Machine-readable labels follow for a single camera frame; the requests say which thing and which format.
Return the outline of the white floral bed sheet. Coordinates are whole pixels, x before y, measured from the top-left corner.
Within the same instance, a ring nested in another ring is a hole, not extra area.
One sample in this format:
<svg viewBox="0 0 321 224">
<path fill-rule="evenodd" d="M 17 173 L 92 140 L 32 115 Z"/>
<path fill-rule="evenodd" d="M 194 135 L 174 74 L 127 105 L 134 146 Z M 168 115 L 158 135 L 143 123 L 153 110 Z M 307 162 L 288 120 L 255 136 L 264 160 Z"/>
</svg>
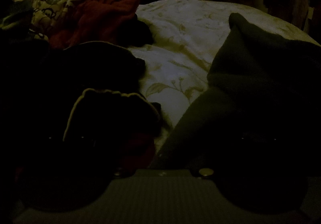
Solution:
<svg viewBox="0 0 321 224">
<path fill-rule="evenodd" d="M 232 13 L 286 39 L 312 42 L 294 25 L 246 5 L 161 0 L 138 7 L 138 19 L 149 26 L 154 37 L 151 45 L 131 48 L 132 54 L 146 63 L 141 93 L 161 105 L 171 128 L 207 89 L 207 74 L 230 32 L 228 19 Z"/>
</svg>

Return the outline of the dark garment with light trim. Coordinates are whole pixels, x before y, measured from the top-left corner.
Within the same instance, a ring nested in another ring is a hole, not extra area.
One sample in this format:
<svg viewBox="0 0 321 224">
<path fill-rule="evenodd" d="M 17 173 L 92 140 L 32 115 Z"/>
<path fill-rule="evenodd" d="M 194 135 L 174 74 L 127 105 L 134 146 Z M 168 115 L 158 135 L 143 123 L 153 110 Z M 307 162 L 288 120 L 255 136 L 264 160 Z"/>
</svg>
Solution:
<svg viewBox="0 0 321 224">
<path fill-rule="evenodd" d="M 162 133 L 159 106 L 137 93 L 85 90 L 70 113 L 63 142 L 78 156 L 110 165 L 148 165 Z"/>
</svg>

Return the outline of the red blanket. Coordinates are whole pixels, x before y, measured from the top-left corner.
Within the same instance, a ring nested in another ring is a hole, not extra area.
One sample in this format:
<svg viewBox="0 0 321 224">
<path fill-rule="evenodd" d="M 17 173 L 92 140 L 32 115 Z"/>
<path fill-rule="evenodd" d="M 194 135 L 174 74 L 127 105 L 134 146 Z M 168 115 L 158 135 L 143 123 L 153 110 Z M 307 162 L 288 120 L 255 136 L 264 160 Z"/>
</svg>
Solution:
<svg viewBox="0 0 321 224">
<path fill-rule="evenodd" d="M 109 42 L 123 48 L 153 44 L 150 28 L 138 19 L 140 0 L 85 0 L 49 38 L 54 48 Z"/>
</svg>

